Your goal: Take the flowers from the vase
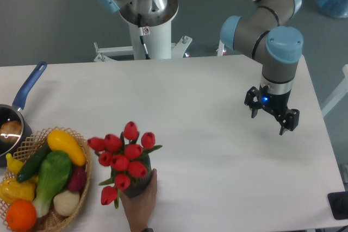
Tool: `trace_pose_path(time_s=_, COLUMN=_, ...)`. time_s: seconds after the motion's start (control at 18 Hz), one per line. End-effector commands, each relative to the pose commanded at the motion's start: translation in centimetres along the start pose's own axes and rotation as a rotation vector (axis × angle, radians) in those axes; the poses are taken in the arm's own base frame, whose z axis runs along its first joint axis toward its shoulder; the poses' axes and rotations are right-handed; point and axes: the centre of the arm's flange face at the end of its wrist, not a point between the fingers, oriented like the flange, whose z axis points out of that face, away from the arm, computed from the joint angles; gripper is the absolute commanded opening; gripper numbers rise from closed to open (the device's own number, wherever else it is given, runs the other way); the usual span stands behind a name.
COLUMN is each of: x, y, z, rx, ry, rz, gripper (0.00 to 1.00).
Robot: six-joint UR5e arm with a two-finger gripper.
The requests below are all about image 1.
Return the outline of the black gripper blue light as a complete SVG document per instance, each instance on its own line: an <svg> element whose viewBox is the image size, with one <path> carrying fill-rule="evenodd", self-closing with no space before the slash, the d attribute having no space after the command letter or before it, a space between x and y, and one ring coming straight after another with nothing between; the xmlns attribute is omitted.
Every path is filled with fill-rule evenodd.
<svg viewBox="0 0 348 232"><path fill-rule="evenodd" d="M255 118L262 109L280 120L279 134L294 131L299 124L300 111L288 109L291 83L262 83L260 89L251 87L245 96L244 104L251 110L251 118Z"/></svg>

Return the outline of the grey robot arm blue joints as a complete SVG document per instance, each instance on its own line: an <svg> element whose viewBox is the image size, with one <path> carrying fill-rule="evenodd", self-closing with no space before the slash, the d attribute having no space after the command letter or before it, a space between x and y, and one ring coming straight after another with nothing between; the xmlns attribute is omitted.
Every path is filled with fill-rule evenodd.
<svg viewBox="0 0 348 232"><path fill-rule="evenodd" d="M298 12L302 0L252 0L257 6L246 18L229 17L220 30L220 41L262 64L261 87L273 95L290 92L303 36L285 24Z"/></svg>

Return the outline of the bare human hand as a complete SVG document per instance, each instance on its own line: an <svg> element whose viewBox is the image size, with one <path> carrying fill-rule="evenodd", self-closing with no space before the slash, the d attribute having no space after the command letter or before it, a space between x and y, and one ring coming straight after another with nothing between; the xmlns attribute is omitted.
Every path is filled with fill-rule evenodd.
<svg viewBox="0 0 348 232"><path fill-rule="evenodd" d="M120 199L131 232L153 231L148 222L156 204L157 184L157 169L153 169L151 181L142 194L129 198L121 193Z"/></svg>

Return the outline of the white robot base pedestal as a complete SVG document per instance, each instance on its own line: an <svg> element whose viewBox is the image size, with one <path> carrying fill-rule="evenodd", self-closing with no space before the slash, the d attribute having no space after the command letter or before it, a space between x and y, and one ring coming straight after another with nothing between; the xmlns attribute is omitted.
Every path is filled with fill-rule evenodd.
<svg viewBox="0 0 348 232"><path fill-rule="evenodd" d="M132 54L135 60L174 59L187 56L192 39L186 35L172 42L172 20L178 0L98 0L108 12L120 13L128 24L131 47L103 48L97 55Z"/></svg>

